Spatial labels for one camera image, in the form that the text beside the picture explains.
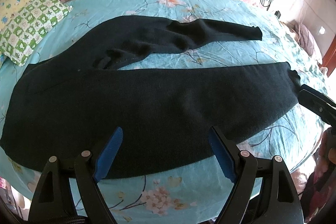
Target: pink flower print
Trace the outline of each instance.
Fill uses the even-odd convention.
[[[191,13],[191,12],[194,11],[194,8],[192,8],[192,7],[187,7],[187,8],[185,9],[185,11],[186,11],[187,13]]]
[[[168,210],[170,207],[173,206],[173,203],[171,202],[171,198],[170,197],[162,197],[161,202],[159,203],[159,206],[164,210]]]
[[[198,19],[197,16],[195,15],[187,15],[185,17],[182,17],[182,20],[180,20],[181,23],[186,23],[186,22],[193,22],[196,19]]]
[[[0,178],[0,188],[6,189],[6,181],[3,178]]]
[[[166,188],[164,186],[156,188],[156,192],[158,192],[160,194],[160,196],[167,196],[167,195],[169,195],[169,192],[166,190]]]
[[[143,191],[142,192],[142,196],[140,198],[140,201],[141,202],[147,202],[149,200],[152,200],[155,198],[155,195],[154,195],[154,191],[153,190],[149,190],[148,192],[147,191]]]
[[[167,211],[165,211],[164,209],[160,209],[160,210],[157,212],[157,214],[158,214],[159,216],[166,216],[168,213],[167,213]]]
[[[173,8],[176,5],[183,5],[183,4],[185,4],[185,2],[182,1],[182,0],[157,0],[157,3],[164,4],[164,5],[166,5],[169,8]]]
[[[146,209],[152,211],[154,214],[158,214],[160,211],[159,200],[154,198],[146,202]]]

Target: floral bedsheet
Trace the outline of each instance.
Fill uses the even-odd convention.
[[[218,41],[182,54],[152,54],[122,69],[209,68],[288,61],[291,68],[298,71],[302,84],[325,94],[328,92],[325,78],[316,63],[286,35],[277,17],[241,1],[72,0],[69,5],[73,6],[73,10],[39,43],[27,64],[63,52],[90,29],[117,16],[167,17],[180,22],[208,18],[258,26],[263,32],[263,40]],[[0,132],[12,90],[25,68],[6,60],[0,69]],[[296,105],[273,125],[241,143],[239,148],[269,159],[281,155],[289,170],[294,171],[317,148],[324,126],[315,114]],[[39,179],[37,172],[16,164],[2,149],[0,176],[28,198],[32,198]],[[105,201],[119,223],[163,224],[176,221],[200,223],[217,216],[232,186],[215,157],[158,174],[99,183]],[[71,180],[71,187],[76,209],[84,215],[74,180]],[[260,180],[257,180],[253,194],[257,194],[259,189]]]

